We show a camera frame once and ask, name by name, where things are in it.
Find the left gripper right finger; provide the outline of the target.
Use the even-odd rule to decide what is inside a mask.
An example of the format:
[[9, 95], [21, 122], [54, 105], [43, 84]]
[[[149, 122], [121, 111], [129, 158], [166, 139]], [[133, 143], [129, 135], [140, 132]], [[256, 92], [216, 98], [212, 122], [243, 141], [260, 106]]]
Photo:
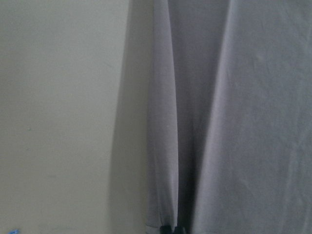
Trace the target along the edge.
[[176, 226], [174, 229], [174, 234], [187, 234], [186, 229], [182, 226]]

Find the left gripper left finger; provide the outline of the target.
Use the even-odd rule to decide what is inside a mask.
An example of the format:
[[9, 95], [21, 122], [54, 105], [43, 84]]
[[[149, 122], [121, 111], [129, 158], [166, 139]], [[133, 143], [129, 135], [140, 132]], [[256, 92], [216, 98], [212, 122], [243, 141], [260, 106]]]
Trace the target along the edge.
[[172, 227], [170, 225], [164, 225], [160, 227], [159, 231], [160, 234], [172, 234]]

